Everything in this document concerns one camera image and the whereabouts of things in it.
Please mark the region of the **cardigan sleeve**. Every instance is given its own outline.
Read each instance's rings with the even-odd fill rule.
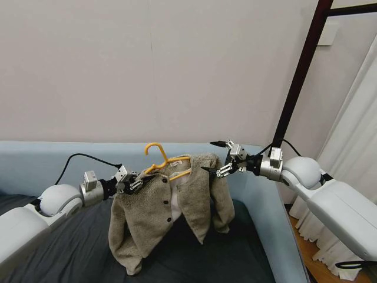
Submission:
[[[126,268],[128,275],[140,272],[143,257],[128,229],[121,195],[115,196],[111,207],[108,242],[114,258]]]
[[[219,157],[216,156],[211,167],[216,169],[222,167]],[[234,218],[234,206],[226,178],[213,178],[210,183],[210,194],[216,209],[216,213],[213,216],[214,228],[220,233],[228,233],[228,224]]]

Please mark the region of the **bed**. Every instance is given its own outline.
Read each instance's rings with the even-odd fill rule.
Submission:
[[[160,163],[145,144],[0,142],[0,214],[24,206],[55,183],[67,157],[87,153],[133,170]],[[226,151],[209,144],[163,144],[168,156]],[[249,152],[260,147],[246,146]],[[82,174],[95,170],[109,179],[114,170],[75,157],[61,180],[78,186]],[[309,282],[276,184],[251,173],[228,178],[236,217],[230,233],[211,227],[200,245],[184,218],[143,260],[141,272],[127,276],[108,247],[112,199],[85,208],[52,232],[47,241],[1,282]]]

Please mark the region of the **light blue headboard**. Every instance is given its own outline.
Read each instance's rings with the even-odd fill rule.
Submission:
[[[122,163],[141,171],[163,158],[158,148],[144,155],[141,143],[49,143],[0,141],[0,193],[39,196],[53,185],[73,153],[86,153],[111,163]],[[213,152],[225,160],[227,150],[210,144],[163,143],[168,157],[185,153]],[[249,153],[258,146],[245,146]],[[73,157],[60,183],[78,186],[85,171],[94,170],[99,179],[109,179],[116,169],[82,156]],[[247,207],[269,259],[276,282],[309,282],[295,237],[280,200],[276,184],[252,173],[235,173],[227,178],[232,197]]]

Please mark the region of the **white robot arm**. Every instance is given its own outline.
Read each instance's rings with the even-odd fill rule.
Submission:
[[[272,148],[270,157],[248,155],[240,144],[231,140],[211,144],[228,148],[226,164],[219,170],[203,169],[217,177],[236,171],[252,171],[256,176],[283,182],[307,204],[309,210],[334,233],[353,253],[370,264],[377,262],[377,206],[346,183],[324,172],[317,161],[294,157],[283,164],[282,150]],[[360,264],[338,264],[341,268]]]
[[[84,173],[80,189],[53,185],[33,202],[0,216],[0,278],[26,258],[63,221],[118,193],[132,194],[153,176],[140,179],[136,172],[119,165],[115,176],[98,180],[93,171]]]

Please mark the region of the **white wall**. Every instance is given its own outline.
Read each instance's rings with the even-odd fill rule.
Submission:
[[[4,0],[0,139],[267,144],[315,6]],[[337,21],[287,133],[307,156],[318,155],[376,32],[376,15]]]

